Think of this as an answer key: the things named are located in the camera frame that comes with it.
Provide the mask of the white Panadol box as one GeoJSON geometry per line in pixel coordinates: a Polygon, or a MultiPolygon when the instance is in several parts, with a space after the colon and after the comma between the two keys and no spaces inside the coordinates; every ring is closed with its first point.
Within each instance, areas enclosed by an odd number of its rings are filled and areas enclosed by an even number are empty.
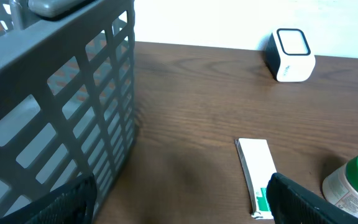
{"type": "Polygon", "coordinates": [[[252,204],[251,217],[273,220],[267,200],[267,186],[276,167],[265,139],[239,138],[235,145],[252,204]]]}

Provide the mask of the green lid jar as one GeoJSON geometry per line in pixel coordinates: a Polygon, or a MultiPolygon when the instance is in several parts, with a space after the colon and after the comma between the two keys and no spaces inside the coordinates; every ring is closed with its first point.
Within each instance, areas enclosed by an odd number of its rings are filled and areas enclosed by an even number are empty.
{"type": "Polygon", "coordinates": [[[329,203],[358,218],[358,156],[328,175],[322,192],[329,203]]]}

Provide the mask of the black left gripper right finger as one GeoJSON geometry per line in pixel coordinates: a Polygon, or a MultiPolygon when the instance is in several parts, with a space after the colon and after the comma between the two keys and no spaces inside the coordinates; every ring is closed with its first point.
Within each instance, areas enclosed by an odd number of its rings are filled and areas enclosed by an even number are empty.
{"type": "Polygon", "coordinates": [[[278,172],[268,182],[267,201],[275,223],[358,224],[358,218],[278,172]]]}

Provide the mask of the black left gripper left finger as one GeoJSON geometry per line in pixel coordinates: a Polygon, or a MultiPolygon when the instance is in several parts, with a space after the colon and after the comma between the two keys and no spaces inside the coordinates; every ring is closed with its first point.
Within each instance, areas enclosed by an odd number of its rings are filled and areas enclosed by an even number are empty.
{"type": "Polygon", "coordinates": [[[91,224],[97,194],[94,175],[82,174],[42,198],[0,218],[0,224],[91,224]]]}

